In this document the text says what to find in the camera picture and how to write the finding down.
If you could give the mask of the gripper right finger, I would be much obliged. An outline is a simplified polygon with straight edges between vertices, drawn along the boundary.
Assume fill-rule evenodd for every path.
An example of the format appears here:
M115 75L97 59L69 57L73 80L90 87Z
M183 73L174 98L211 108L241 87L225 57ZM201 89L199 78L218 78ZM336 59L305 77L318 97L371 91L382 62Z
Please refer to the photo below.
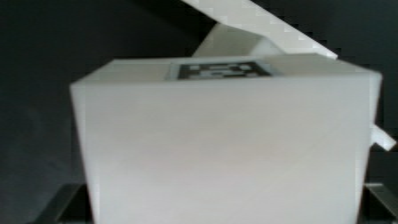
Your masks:
M382 183L364 184L362 224L398 224L398 196Z

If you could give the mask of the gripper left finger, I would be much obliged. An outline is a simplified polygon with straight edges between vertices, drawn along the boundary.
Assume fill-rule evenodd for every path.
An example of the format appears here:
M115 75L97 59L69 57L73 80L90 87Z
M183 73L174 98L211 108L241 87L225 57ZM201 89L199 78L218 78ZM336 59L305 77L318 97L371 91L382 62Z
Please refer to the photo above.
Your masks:
M35 224L89 224L89 193L83 184L60 187Z

